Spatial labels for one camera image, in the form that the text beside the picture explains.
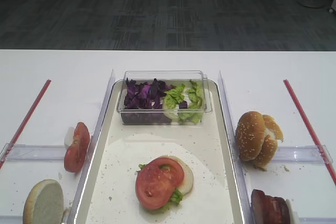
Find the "right upper clear rail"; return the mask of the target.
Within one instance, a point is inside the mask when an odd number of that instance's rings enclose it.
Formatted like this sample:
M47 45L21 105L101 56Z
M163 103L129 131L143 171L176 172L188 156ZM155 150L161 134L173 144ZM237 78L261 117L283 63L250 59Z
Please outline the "right upper clear rail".
M281 146L278 147L271 162L332 164L333 159L325 145Z

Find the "left lower clear rail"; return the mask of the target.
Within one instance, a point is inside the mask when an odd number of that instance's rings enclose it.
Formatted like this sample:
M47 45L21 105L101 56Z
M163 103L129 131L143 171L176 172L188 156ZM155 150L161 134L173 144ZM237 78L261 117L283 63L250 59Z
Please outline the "left lower clear rail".
M22 224L22 216L0 216L0 224Z

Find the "left upper clear rail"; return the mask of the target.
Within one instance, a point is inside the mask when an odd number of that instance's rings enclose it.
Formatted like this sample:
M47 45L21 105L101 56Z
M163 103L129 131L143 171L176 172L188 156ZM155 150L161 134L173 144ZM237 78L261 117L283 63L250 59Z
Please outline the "left upper clear rail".
M1 151L1 162L63 161L66 148L57 145L25 145L6 143Z

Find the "green lettuce leaves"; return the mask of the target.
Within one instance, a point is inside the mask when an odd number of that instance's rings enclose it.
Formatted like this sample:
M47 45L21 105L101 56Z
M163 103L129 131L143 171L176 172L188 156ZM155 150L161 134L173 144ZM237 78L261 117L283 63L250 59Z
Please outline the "green lettuce leaves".
M163 99L164 115L178 124L199 124L203 112L196 112L203 108L201 87L196 81L190 80L190 87L181 84L169 91L165 91Z

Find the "sesame burger buns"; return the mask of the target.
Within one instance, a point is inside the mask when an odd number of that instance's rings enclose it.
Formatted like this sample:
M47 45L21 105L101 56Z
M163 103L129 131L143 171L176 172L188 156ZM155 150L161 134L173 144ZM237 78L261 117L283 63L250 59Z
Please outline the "sesame burger buns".
M244 113L236 127L235 140L240 159L252 162L261 170L267 169L277 151L278 141L283 139L275 119L257 111Z

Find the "right red strip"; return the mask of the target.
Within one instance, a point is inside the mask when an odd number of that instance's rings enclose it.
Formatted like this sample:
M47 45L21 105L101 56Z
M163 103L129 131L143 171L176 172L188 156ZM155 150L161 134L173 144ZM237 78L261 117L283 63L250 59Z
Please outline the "right red strip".
M327 153L326 153L326 149L323 148L321 142L319 141L319 139L318 139L318 137L317 137L317 135L316 135L309 119L308 119L308 117L306 116L306 114L304 112L304 109L302 108L302 106L301 106L293 88L291 87L289 81L287 79L285 79L285 80L283 80L283 82L284 82L284 84L285 84L285 86L286 86L286 88L287 88L287 90L288 90L288 92L289 92L289 94L290 94L290 96L291 96L291 98L292 98L292 100L293 100L293 102L294 102L294 104L295 104L295 106L296 106L296 108L297 108L297 110L298 110L298 112L299 112L299 114L300 114L300 116L301 116L301 118L302 118L302 120L303 120L311 138L312 138L312 140L313 140L313 142L317 146L317 148L320 152L320 155L321 155L321 157L324 161L324 164L325 164L325 166L326 166L326 168L327 168L327 170L328 170L328 172L329 172L329 174L330 174L330 176L331 176L331 178L332 178L332 180L335 184L336 183L336 181L335 181L335 170L332 166L332 163L331 163L330 159L329 159L329 161L327 161L328 156L327 156Z

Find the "right clear vertical divider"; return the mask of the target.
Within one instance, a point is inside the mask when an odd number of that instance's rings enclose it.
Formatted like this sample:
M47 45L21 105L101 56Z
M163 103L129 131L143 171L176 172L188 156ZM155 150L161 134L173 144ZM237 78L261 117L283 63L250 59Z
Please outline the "right clear vertical divider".
M242 223L255 223L253 218L253 212L249 201L249 194L246 188L246 182L244 178L244 169L239 159L239 151L235 143L235 130L232 123L232 116L230 113L229 101L227 98L227 92L225 82L222 77L222 73L218 74L218 89L220 93L220 99L222 104L222 112L224 117L225 129L228 139L228 148L230 151L230 160L234 173L235 187L237 191L239 211Z

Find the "silver metal tray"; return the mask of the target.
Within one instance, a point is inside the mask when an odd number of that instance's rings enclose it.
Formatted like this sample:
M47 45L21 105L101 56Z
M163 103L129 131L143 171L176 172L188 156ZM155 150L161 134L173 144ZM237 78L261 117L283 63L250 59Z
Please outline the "silver metal tray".
M122 81L113 85L99 172L85 223L242 223L217 86L200 125L124 125L117 112ZM193 171L192 191L178 206L151 214L135 195L139 164L173 155Z

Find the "red strip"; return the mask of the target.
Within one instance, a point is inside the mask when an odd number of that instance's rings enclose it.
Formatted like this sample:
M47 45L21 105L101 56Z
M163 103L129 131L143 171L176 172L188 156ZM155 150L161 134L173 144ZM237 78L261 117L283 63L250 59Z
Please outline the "red strip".
M0 165L0 168L2 168L2 166L4 165L4 163L6 161L6 157L11 152L12 148L14 147L14 145L16 144L18 138L20 137L20 135L21 135L23 129L25 128L27 122L29 121L31 115L33 114L33 112L35 111L36 107L38 106L40 100L42 99L42 97L44 96L45 92L47 91L50 83L51 83L51 80L47 79L46 82L45 82L45 84L44 84L44 86L40 90L38 96L36 97L36 99L34 100L33 104L31 105L30 109L28 110L27 114L25 115L24 119L22 120L21 124L19 125L19 128L17 129L17 131L15 132L14 136L12 137L11 141L8 143L8 145L4 148L4 151L1 153L1 165Z
M291 96L291 98L292 98L292 100L293 100L293 102L294 102L294 104L295 104L295 106L296 106L296 108L297 108L297 110L298 110L298 112L299 112L299 114L300 114L300 116L301 116L301 118L302 118L302 120L303 120L311 138L312 138L312 140L313 140L313 142L317 146L317 148L320 152L320 155L321 155L321 157L324 161L324 164L325 164L325 166L326 166L326 168L327 168L327 170L328 170L328 172L329 172L329 174L330 174L330 176L331 176L331 178L332 178L332 180L335 184L336 183L336 181L335 181L335 170L332 166L332 163L331 163L330 159L329 159L329 161L327 161L328 156L327 156L327 153L326 153L326 149L323 148L321 142L319 141L319 139L318 139L318 137L317 137L317 135L316 135L309 119L308 119L308 117L306 116L306 114L304 112L304 109L302 108L302 106L301 106L293 88L291 87L289 81L287 79L285 79L285 80L283 80L283 82L284 82L284 84L285 84L285 86L286 86L286 88L287 88L287 90L288 90L288 92L289 92L289 94L290 94L290 96Z

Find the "left red strip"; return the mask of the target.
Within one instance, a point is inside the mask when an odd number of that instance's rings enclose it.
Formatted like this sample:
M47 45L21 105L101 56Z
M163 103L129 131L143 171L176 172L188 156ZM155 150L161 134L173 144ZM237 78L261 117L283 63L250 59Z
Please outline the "left red strip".
M36 99L34 100L33 104L31 105L30 109L28 110L27 114L25 115L24 119L22 120L21 124L19 125L19 128L17 129L17 131L15 132L14 136L12 137L11 141L8 143L8 145L4 148L4 151L1 153L1 165L0 165L0 168L2 168L2 166L4 165L4 163L6 161L6 157L11 152L12 148L14 147L14 145L16 144L18 138L20 137L20 135L21 135L23 129L25 128L27 122L29 121L31 115L33 114L33 112L35 111L36 107L38 106L40 100L42 99L42 97L44 96L45 92L47 91L50 83L51 83L51 80L47 79L46 82L45 82L45 84L44 84L44 86L40 90L38 96L36 97Z

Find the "white pusher block upper left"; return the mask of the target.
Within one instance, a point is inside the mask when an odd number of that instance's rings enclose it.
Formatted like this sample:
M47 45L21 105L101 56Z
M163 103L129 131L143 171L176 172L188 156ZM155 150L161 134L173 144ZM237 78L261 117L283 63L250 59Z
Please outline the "white pusher block upper left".
M73 142L74 131L75 131L74 127L69 127L67 130L67 133L64 138L64 145L66 148L68 148Z

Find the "bottom bun on tray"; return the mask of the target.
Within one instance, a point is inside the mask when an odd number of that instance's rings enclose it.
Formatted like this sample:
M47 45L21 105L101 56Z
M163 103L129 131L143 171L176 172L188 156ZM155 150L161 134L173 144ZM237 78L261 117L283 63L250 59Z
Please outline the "bottom bun on tray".
M170 159L175 160L181 165L184 171L184 180L176 189L179 192L181 192L183 196L188 194L192 190L193 185L194 185L194 175L190 167L184 161L182 161L180 158L176 156L162 155L160 156L160 158L170 158Z

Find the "upright bun half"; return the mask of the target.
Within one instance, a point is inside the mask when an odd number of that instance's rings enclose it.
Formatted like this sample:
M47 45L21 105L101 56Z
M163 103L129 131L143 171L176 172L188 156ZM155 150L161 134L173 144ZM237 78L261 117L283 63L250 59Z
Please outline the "upright bun half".
M30 191L23 211L23 223L62 222L64 195L60 183L54 179L38 182Z

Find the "shredded purple cabbage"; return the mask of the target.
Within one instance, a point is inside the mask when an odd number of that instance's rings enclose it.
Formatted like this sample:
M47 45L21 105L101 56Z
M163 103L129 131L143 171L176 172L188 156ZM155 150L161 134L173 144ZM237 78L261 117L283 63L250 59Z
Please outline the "shredded purple cabbage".
M135 80L126 78L127 94L124 98L125 109L162 109L161 98L166 96L166 92L175 88L168 86L166 82L153 79L153 82L143 82L137 84Z

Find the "upright tomato slice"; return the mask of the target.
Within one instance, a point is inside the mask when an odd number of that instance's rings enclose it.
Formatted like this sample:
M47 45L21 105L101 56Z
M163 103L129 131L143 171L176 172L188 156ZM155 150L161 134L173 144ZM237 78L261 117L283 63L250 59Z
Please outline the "upright tomato slice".
M64 156L64 168L71 173L81 171L85 162L86 153L90 143L90 134L83 122L78 122L72 144L67 148Z

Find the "clear plastic salad container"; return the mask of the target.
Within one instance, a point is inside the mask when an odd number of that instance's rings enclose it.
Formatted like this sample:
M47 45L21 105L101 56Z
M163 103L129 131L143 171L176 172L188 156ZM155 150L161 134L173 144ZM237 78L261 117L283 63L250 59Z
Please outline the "clear plastic salad container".
M208 79L200 70L179 70L179 71L127 71L122 81L121 93L118 99L117 112L120 114L123 124L125 125L163 125L178 124L164 115L162 109L125 109L124 98L127 94L126 78L135 80L137 84L148 82L151 84L153 79L164 81L168 86L180 86L185 84L186 88L190 87L190 80L198 82L201 87L203 97L203 108L196 112L206 113L212 111L211 95L209 91Z

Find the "clear rail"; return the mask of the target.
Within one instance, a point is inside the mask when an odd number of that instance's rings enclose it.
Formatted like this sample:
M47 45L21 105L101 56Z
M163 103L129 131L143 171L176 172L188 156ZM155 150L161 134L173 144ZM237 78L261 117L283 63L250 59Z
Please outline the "clear rail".
M333 159L325 145L281 146L278 147L271 162L332 164Z
M6 143L1 151L1 162L63 161L66 148L57 145L25 145Z
M22 224L22 216L0 216L0 224Z

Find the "white floor stand base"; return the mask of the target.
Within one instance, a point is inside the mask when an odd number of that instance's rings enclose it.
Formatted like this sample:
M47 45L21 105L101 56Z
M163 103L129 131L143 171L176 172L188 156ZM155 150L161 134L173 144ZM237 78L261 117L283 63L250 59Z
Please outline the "white floor stand base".
M321 9L326 6L324 0L297 0L300 6L311 8L311 9Z

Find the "left clear vertical divider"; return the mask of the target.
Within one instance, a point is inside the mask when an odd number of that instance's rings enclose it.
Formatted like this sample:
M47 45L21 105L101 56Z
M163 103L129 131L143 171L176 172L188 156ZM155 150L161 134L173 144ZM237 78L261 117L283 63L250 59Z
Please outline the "left clear vertical divider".
M114 71L111 72L107 85L104 100L98 116L94 134L86 154L85 163L79 178L78 187L65 223L85 223L87 220L92 194L94 192L104 144L100 143L100 139L106 139L103 131L103 124L108 113L111 92L115 83Z

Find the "white pusher block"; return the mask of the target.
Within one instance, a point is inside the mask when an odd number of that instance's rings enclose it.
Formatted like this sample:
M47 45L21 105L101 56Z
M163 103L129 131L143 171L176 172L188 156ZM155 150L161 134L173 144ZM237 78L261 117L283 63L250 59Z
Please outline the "white pusher block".
M66 148L68 148L73 142L74 131L75 131L74 127L69 127L67 130L67 133L64 138L64 145Z
M290 223L291 224L300 224L298 213L293 211L290 200L286 199L285 202L286 202L287 207L289 209Z

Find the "stack of meat patties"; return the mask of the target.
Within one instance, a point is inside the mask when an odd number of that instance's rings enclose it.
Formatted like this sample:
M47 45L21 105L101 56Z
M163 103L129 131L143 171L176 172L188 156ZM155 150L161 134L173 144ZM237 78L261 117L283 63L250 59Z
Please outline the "stack of meat patties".
M256 224L290 224L289 208L281 197L265 195L262 190L254 189L251 208Z

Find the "white pusher block right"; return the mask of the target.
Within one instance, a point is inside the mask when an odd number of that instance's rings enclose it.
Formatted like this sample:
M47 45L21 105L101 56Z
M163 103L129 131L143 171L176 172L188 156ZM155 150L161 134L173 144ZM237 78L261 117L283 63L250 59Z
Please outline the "white pusher block right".
M298 213L293 211L290 200L286 199L285 202L286 202L287 207L289 209L290 223L291 224L300 224Z

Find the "clear vertical divider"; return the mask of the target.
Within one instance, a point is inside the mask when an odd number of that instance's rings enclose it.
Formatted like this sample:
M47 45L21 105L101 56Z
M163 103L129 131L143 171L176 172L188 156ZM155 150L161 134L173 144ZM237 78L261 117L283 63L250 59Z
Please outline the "clear vertical divider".
M220 93L220 99L222 104L222 112L224 117L225 129L228 139L228 148L230 151L230 160L234 173L235 187L237 191L239 211L242 223L255 223L253 218L253 212L249 201L249 194L246 188L246 182L244 178L244 169L239 159L239 151L235 143L235 130L232 123L232 116L230 113L229 101L227 98L227 92L225 82L222 77L222 73L218 74L218 89Z
M94 134L86 154L85 163L79 178L78 187L65 223L85 223L87 220L92 194L94 192L104 144L100 143L100 139L106 139L103 131L103 124L108 113L111 92L115 83L114 71L111 72L107 85L104 100L98 116Z

